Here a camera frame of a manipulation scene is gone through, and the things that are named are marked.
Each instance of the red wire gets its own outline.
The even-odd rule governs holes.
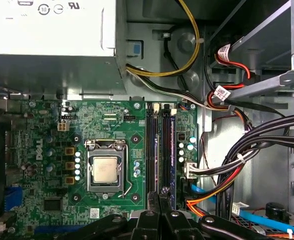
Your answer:
[[[249,71],[249,69],[246,67],[246,65],[241,64],[241,63],[239,63],[239,62],[235,62],[235,61],[225,61],[225,60],[222,60],[222,59],[220,58],[219,55],[217,55],[217,57],[218,57],[218,60],[219,60],[220,62],[222,62],[223,64],[227,64],[227,65],[228,65],[228,64],[229,64],[229,65],[235,65],[235,66],[238,66],[238,67],[243,68],[243,69],[246,71],[246,73],[247,73],[247,78],[250,79],[250,71]]]

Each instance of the cable tie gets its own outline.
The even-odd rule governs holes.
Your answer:
[[[246,164],[245,159],[243,159],[243,156],[240,153],[237,153],[237,158],[242,161],[243,164]]]
[[[235,111],[235,106],[234,105],[229,105],[228,106],[228,112],[233,112],[233,111]]]
[[[292,229],[288,228],[287,233],[289,235],[289,239],[292,239]]]
[[[200,44],[203,44],[205,42],[205,40],[203,38],[199,38],[196,43],[200,43]]]

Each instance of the white label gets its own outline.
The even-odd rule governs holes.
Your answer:
[[[90,218],[91,219],[98,219],[100,216],[100,209],[99,208],[91,208],[90,209]]]
[[[239,216],[241,208],[247,208],[249,205],[244,204],[242,202],[234,202],[232,204],[232,213]]]
[[[229,62],[228,53],[229,53],[230,46],[231,46],[230,44],[227,44],[221,47],[218,51],[218,56],[226,62]]]
[[[214,92],[214,95],[217,96],[220,100],[225,101],[227,97],[229,97],[229,95],[231,94],[231,92],[229,92],[228,90],[224,89],[222,86],[218,86]]]

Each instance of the orange wire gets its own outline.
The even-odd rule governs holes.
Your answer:
[[[216,55],[216,54],[215,54],[215,59],[218,60],[217,62],[222,65],[235,65],[235,66],[243,68],[247,73],[247,78],[250,79],[250,71],[246,65],[239,63],[239,62],[235,62],[235,61],[225,61],[225,60],[221,59],[221,57],[219,55]]]

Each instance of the integrated circuit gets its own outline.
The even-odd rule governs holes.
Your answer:
[[[46,212],[56,212],[62,210],[61,198],[46,198],[44,199],[43,210]]]

